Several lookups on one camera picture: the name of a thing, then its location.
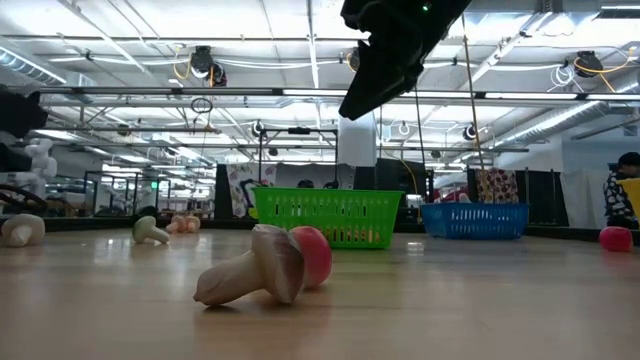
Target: green basket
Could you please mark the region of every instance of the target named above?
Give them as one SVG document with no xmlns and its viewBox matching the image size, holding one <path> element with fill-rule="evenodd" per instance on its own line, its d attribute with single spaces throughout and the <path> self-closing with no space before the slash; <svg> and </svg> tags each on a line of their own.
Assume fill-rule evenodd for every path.
<svg viewBox="0 0 640 360">
<path fill-rule="evenodd" d="M 387 249 L 401 191 L 253 188 L 260 223 L 313 226 L 333 248 Z"/>
</svg>

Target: blue basket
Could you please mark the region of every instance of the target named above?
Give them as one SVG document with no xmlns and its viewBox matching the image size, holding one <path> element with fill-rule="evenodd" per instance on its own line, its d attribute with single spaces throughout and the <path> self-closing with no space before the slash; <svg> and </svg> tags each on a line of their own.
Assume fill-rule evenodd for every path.
<svg viewBox="0 0 640 360">
<path fill-rule="evenodd" d="M 529 207 L 517 204 L 428 204 L 420 207 L 427 234 L 447 239 L 519 239 Z"/>
</svg>

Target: red ball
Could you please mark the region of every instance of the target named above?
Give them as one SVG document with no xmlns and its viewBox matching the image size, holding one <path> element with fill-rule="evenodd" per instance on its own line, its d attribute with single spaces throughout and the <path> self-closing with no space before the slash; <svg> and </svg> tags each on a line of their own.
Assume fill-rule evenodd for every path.
<svg viewBox="0 0 640 360">
<path fill-rule="evenodd" d="M 600 245 L 609 251 L 632 252 L 633 236 L 629 229 L 609 226 L 600 232 Z"/>
<path fill-rule="evenodd" d="M 331 248 L 318 229 L 300 226 L 291 230 L 304 256 L 304 285 L 313 288 L 322 284 L 331 274 Z"/>
</svg>

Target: toy mushroom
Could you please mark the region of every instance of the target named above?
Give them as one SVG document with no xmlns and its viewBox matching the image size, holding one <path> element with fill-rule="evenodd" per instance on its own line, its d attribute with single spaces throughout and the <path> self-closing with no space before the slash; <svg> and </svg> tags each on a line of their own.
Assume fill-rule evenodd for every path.
<svg viewBox="0 0 640 360">
<path fill-rule="evenodd" d="M 156 219 L 153 216 L 145 216 L 133 225 L 133 241 L 138 244 L 145 239 L 153 239 L 163 244 L 169 242 L 169 234 L 156 227 Z"/>
<path fill-rule="evenodd" d="M 187 230 L 187 223 L 184 217 L 175 215 L 171 218 L 171 224 L 167 225 L 166 229 L 171 234 L 185 232 L 185 230 Z"/>
<path fill-rule="evenodd" d="M 200 219 L 195 216 L 187 216 L 187 232 L 197 233 L 200 230 Z"/>
<path fill-rule="evenodd" d="M 44 233 L 44 221 L 35 215 L 16 215 L 2 224 L 2 237 L 8 247 L 38 245 Z"/>
<path fill-rule="evenodd" d="M 202 273 L 193 299 L 221 305 L 266 289 L 278 301 L 290 304 L 300 293 L 303 277 L 304 258 L 291 235 L 279 227 L 256 225 L 251 250 Z"/>
</svg>

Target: plastic basket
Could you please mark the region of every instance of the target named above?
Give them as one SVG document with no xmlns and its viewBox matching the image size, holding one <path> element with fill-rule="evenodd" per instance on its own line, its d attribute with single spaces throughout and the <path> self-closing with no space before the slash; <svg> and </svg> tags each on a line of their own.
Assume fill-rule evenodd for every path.
<svg viewBox="0 0 640 360">
<path fill-rule="evenodd" d="M 637 216 L 640 214 L 640 179 L 618 180 L 618 184 L 622 185 L 629 196 L 629 201 L 631 201 L 631 206 Z"/>
<path fill-rule="evenodd" d="M 528 222 L 528 205 L 429 204 L 422 205 L 422 221 L 431 236 L 447 239 L 519 239 Z"/>
<path fill-rule="evenodd" d="M 313 226 L 333 248 L 391 245 L 401 191 L 254 188 L 262 224 Z"/>
</svg>

